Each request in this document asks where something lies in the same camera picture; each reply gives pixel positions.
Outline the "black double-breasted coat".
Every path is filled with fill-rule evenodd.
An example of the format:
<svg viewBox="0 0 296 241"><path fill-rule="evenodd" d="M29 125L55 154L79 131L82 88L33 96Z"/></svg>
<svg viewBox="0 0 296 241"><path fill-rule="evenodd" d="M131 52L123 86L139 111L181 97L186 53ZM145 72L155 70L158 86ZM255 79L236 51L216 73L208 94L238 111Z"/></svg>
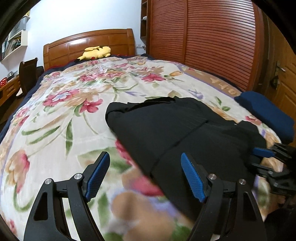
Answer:
<svg viewBox="0 0 296 241"><path fill-rule="evenodd" d="M194 98L112 102L105 120L145 176L190 219L198 217L201 202L182 170L183 153L224 181L253 183L251 164L261 162L253 149L266 147L256 125L226 120Z"/></svg>

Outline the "folded navy blue garment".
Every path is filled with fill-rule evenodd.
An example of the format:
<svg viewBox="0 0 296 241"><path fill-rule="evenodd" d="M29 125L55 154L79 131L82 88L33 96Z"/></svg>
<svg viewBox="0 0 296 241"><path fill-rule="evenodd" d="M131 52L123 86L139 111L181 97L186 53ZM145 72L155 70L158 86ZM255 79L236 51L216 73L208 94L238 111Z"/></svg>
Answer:
<svg viewBox="0 0 296 241"><path fill-rule="evenodd" d="M234 97L234 100L273 129L283 144L287 145L293 142L295 136L294 120L265 96L254 91L246 91Z"/></svg>

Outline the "wooden room door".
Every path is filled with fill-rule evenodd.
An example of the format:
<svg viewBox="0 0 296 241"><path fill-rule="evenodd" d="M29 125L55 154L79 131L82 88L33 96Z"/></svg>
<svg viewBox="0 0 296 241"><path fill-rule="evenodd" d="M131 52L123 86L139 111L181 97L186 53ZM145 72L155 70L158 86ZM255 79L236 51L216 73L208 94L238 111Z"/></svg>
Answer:
<svg viewBox="0 0 296 241"><path fill-rule="evenodd" d="M262 93L295 120L295 53L268 18L268 64Z"/></svg>

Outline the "floral bed blanket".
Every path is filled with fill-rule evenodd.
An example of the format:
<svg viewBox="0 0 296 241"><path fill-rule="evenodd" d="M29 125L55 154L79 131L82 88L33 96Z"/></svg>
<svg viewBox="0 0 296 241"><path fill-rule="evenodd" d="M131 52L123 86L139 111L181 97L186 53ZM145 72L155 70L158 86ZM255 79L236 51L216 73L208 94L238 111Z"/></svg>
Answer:
<svg viewBox="0 0 296 241"><path fill-rule="evenodd" d="M1 216L20 240L46 178L67 180L110 154L107 175L89 202L107 240L186 240L193 222L136 168L105 122L113 102L191 97L226 120L257 126L267 145L276 133L234 97L240 91L206 72L147 57L111 57L46 73L1 137Z"/></svg>

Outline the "louvered wooden wardrobe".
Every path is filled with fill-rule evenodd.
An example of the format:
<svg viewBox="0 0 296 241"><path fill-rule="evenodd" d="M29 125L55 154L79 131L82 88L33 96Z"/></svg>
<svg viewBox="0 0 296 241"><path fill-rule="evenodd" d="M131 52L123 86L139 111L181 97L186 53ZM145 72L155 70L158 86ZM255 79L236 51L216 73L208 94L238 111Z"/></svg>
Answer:
<svg viewBox="0 0 296 241"><path fill-rule="evenodd" d="M257 85L264 21L252 1L146 1L147 53L223 77L241 90Z"/></svg>

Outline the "wooden desk with cabinets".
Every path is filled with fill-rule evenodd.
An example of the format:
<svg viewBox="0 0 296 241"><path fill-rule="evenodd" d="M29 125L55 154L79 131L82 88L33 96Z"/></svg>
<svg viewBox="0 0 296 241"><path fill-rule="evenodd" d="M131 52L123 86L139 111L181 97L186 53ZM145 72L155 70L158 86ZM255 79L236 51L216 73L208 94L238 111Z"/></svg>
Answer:
<svg viewBox="0 0 296 241"><path fill-rule="evenodd" d="M17 93L20 87L19 75L15 76L6 85L1 87L0 106L2 106L13 94Z"/></svg>

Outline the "red basket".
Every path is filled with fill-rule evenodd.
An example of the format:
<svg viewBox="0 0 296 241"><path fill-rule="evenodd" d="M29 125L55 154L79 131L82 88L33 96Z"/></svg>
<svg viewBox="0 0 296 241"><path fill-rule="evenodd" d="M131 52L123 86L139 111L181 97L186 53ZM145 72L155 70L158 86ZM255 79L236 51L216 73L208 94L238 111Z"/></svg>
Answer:
<svg viewBox="0 0 296 241"><path fill-rule="evenodd" d="M5 77L0 81L0 87L4 87L6 84L7 84L7 78Z"/></svg>

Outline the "dark brown desk chair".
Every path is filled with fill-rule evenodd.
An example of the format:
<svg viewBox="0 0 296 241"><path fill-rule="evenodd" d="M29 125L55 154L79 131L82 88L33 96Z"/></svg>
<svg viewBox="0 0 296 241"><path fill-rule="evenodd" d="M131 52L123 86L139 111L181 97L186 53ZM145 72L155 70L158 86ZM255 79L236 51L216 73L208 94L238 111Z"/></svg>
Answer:
<svg viewBox="0 0 296 241"><path fill-rule="evenodd" d="M43 66L37 66L38 58L29 61L22 61L18 70L20 90L17 97L26 96L27 93L37 84L37 80L44 73Z"/></svg>

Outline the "yellow Pikachu plush toy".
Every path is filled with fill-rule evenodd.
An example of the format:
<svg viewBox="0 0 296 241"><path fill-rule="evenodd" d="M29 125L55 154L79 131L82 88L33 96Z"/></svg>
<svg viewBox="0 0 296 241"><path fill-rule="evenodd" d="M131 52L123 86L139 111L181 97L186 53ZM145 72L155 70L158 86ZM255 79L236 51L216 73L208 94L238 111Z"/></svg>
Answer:
<svg viewBox="0 0 296 241"><path fill-rule="evenodd" d="M74 60L74 62L79 62L82 60L96 60L105 57L109 57L111 55L111 48L109 46L96 46L96 47L88 47L84 50L82 56L78 57Z"/></svg>

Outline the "wooden bed headboard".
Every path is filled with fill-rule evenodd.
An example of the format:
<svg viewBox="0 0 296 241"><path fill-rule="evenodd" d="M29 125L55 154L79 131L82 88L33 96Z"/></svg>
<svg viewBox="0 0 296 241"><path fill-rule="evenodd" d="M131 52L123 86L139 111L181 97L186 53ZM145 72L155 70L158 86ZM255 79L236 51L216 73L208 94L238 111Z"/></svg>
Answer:
<svg viewBox="0 0 296 241"><path fill-rule="evenodd" d="M82 56L87 47L95 46L109 46L112 55L135 55L132 29L95 30L71 35L46 44L43 47L44 69L64 66Z"/></svg>

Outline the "white wall shelf unit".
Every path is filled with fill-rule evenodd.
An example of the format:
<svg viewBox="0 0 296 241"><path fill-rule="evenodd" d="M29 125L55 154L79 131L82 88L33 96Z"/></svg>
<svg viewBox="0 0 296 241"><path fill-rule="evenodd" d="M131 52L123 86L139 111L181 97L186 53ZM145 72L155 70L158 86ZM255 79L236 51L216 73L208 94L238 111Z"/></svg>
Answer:
<svg viewBox="0 0 296 241"><path fill-rule="evenodd" d="M30 16L24 15L5 38L1 44L1 61L8 59L17 50L27 47L28 32L26 27L29 19Z"/></svg>

